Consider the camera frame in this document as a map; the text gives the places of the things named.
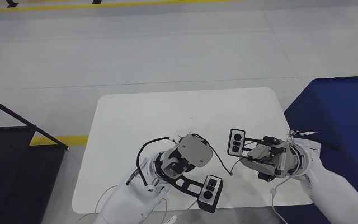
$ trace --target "wire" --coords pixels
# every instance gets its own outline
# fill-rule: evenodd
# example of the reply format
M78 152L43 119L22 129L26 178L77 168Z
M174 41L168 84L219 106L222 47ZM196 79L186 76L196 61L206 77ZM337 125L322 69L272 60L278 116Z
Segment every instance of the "wire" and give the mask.
M249 144L253 144L255 142L249 142L249 143L246 143L245 146L248 146Z
M161 140L170 140L170 139L169 139L169 137L153 139L153 140L147 142L146 144L144 144L144 145L141 147L141 149L139 150L138 155L136 156L136 168L138 169L138 173L139 173L140 177L142 178L142 181L143 181L144 186L148 186L148 184L147 184L147 181L146 181L146 179L145 179L145 177L144 177L144 175L143 175L143 173L142 173L142 170L140 169L140 166L139 166L139 157L140 157L140 154L142 153L143 149L144 149L147 145L149 145L149 144L151 144L151 143L153 143L153 142L161 141Z
M293 151L295 152L295 154L296 154L296 156L297 156L297 158L298 158L298 154L297 154L296 150L295 150L293 147L291 147L291 148L293 149ZM272 189L270 190L270 193L272 194L272 198L271 198L271 207L272 207L272 210L274 210L274 212L276 213L276 215L278 215L278 216L280 217L280 219L285 222L285 224L288 224L288 223L287 223L286 220L275 210L275 207L274 207L274 198L275 198L275 195L276 195L276 193L277 193L277 188L278 188L279 186L283 185L284 183L286 183L289 179L291 179L292 176L297 173L297 171L298 171L299 168L300 168L300 165L297 164L297 168L296 168L296 170L295 170L295 172L294 172L293 174L291 174L286 180L284 180L284 181L282 181L280 184L278 184L275 188L272 188Z
M221 160L220 156L217 154L217 152L215 151L215 149L212 148L211 145L209 145L209 147L211 148L211 150L214 151L215 155L217 156L217 158L219 159L219 161L220 161L221 164L223 165L223 167L224 167L224 169L226 170L226 172L228 172L228 174L229 174L230 176L232 176L233 174L232 174L231 172L229 172L229 170L226 168L226 166L224 165L223 161Z
M146 216L146 218L145 218L141 223L144 223L145 220L147 220L147 218L149 217L149 215L152 214L152 212L154 211L154 209L155 209L162 201L165 201L165 203L166 203L166 212L164 213L164 217L163 217L162 222L161 222L161 224L163 224L164 219L165 219L165 217L166 217L166 215L167 215L167 212L168 212L168 201L167 201L165 198L162 198L162 199L161 199L161 201L152 209L152 211Z
M96 213L97 208L98 208L98 204L100 203L102 197L107 193L107 191L109 191L110 189L115 188L115 187L117 187L117 185L111 186L110 188L108 188L108 189L101 195L101 197L99 198L99 200L98 200L98 202L97 202L97 204L96 204L95 211L94 211L93 213Z
M253 143L255 143L255 142L246 143L245 146L248 146L249 144L253 144ZM231 167L231 170L230 170L230 173L231 173L231 174L233 173L233 169L234 169L235 165L236 165L238 162L240 162L241 160L243 160L244 158L245 158L245 157L241 157L238 161L236 161L236 162L234 163L233 167Z
M234 169L235 165L243 159L244 158L240 158L238 161L236 161L236 163L234 163L233 167L231 167L231 170L230 170L231 173L233 173L233 169Z
M187 210L189 210L191 207L193 207L194 206L194 204L196 204L196 202L197 202L197 200L196 201L194 201L187 209L186 209L186 211Z
M217 154L217 152L215 151L215 149L210 145L210 143L208 142L208 140L206 140L205 138L203 138L202 136L200 136L199 134L195 134L193 133L192 135L195 135L199 138L201 138L204 141L204 144L207 143L208 146L211 148L211 150L214 151L215 155L217 156L217 158L219 159L220 163L222 164L222 166L224 167L224 169L226 170L226 172L228 172L228 174L230 176L232 176L233 174L231 172L229 172L229 170L226 168L226 166L224 165L223 161L221 160L220 156Z
M87 216L90 216L92 214L97 214L97 213L89 213L89 214L85 214L84 216L82 216L81 218L79 218L79 220L77 220L76 224L83 218L87 217Z
M105 192L100 196L100 198L99 198L99 200L98 200L98 202L97 202L97 204L96 204L95 211L94 211L93 213L85 214L84 216L82 216L81 218L79 218L79 220L77 220L76 224L77 224L81 219L83 219L83 218L85 218L85 217L87 217L87 216L90 216L90 215L92 215L92 214L98 214L98 212L96 212L96 211L97 211L98 204L100 203L102 197L107 193L107 191L109 191L109 190L112 189L112 188L115 188L116 186L117 186L117 185L111 186L110 188L108 188L107 190L105 190Z
M163 216L161 224L163 224L164 219L166 218L166 215L167 215L167 212L168 212L168 202L167 202L167 200L165 198L162 198L162 200L166 202L166 212L164 213L164 216Z

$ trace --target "blue box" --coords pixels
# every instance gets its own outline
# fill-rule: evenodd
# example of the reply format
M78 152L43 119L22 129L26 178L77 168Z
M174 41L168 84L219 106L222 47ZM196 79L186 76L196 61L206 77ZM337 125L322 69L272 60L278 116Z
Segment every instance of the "blue box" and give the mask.
M287 108L285 116L291 129L318 132L312 137L338 148L321 146L322 164L358 190L358 77L313 80ZM329 223L313 204L277 210L289 224Z

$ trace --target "black frame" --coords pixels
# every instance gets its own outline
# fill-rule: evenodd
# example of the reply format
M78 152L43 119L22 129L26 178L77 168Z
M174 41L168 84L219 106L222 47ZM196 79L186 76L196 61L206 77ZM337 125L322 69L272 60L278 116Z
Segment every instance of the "black frame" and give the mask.
M61 141L57 140L56 138L54 138L53 136L51 136L49 133L45 132L41 128L37 127L35 124L32 124L31 122L29 122L28 120L26 120L22 116L16 114L14 111L10 110L9 108L5 107L4 105L0 104L0 110L4 111L5 113L7 113L8 115L12 116L13 118L23 122L24 124L26 124L30 128L33 128L36 132L39 132L40 134L42 134L46 138L51 139L53 142L57 143L58 145L60 145L62 147L65 147L66 150L69 150L69 147L67 145L65 145Z

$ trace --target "black button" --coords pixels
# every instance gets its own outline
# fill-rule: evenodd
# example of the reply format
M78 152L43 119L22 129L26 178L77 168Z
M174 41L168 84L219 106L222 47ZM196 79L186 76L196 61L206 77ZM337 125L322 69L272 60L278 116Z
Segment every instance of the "black button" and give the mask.
M233 152L238 152L239 150L240 150L240 148L238 146L233 147Z
M213 186L210 186L210 185L206 186L206 189L211 190L212 192L215 190L215 188Z
M212 192L207 190L206 192L203 193L203 196L206 200L209 200L213 197L213 194L212 194Z
M241 140L241 135L240 134L235 134L234 135L234 139L235 139L235 141L240 141Z
M215 186L217 182L218 182L217 180L210 179L209 182L208 182L208 185Z
M234 145L234 146L240 146L240 145L241 145L241 142L235 142L235 141L234 141L234 142L233 142L233 145Z

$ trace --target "white cable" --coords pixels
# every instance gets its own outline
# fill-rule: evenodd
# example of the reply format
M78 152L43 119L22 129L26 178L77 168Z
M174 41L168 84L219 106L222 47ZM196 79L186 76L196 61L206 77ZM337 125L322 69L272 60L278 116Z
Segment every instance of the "white cable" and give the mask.
M186 211L187 210L189 210L191 207L193 207L194 206L194 204L196 204L196 202L197 202L197 200L196 201L194 201L187 209L186 209Z
M76 224L83 218L87 217L87 216L90 216L92 214L98 214L96 211L97 211L97 207L98 207L98 204L100 203L102 197L107 193L107 191L109 191L110 189L112 188L115 188L117 185L114 185L114 186L111 186L110 188L108 188L99 198L97 204L96 204L96 207L95 207L95 211L93 213L89 213L89 214L85 214L84 216L82 216L81 218L79 218L79 220L77 220Z
M162 222L161 222L161 224L163 224L164 219L165 219L165 217L166 217L166 215L167 215L167 212L168 212L168 202L167 202L167 200L166 200L165 198L162 198L162 199L161 199L161 201L153 208L153 210L146 216L146 218L145 218L141 223L144 223L145 220L147 220L147 218L150 216L150 214L152 214L152 212L154 211L154 209L155 209L162 201L165 201L165 203L166 203L166 211L165 211L165 213L164 213L164 217L163 217Z
M116 186L117 186L117 185L111 186L110 188L108 188L108 189L101 195L101 197L99 198L99 200L98 200L98 202L97 202L97 204L96 204L95 211L94 211L93 213L96 213L97 208L98 208L98 204L100 203L102 197L107 193L107 191L109 191L109 190L112 189L112 188L115 188Z
M295 155L297 156L297 162L298 162L298 161L299 161L298 154L297 154L297 152L296 152L296 150L295 150L294 148L293 148L293 151L294 151ZM300 165L299 165L299 163L298 163L298 164L297 164L297 168L296 168L296 170L295 170L295 172L294 172L293 174L291 174L286 180L284 180L284 181L282 181L280 184L278 184L275 188L271 188L271 190L270 190L270 193L272 194L272 198L271 198L271 207L272 207L272 210L274 210L274 212L276 213L276 215L278 215L278 216L280 217L280 219L285 222L285 224L288 224L288 223L287 223L286 220L285 220L280 214L278 214L278 212L275 210L275 207L274 207L274 198L275 198L275 195L276 195L276 193L277 193L277 188L278 188L279 186L283 185L284 183L286 183L289 179L291 179L292 176L297 173L297 171L298 171L299 168L300 168Z
M163 224L164 219L166 218L166 215L167 215L167 212L168 212L168 202L167 202L167 200L165 198L162 198L162 200L164 200L166 202L166 212L164 213L164 216L163 216L161 224Z

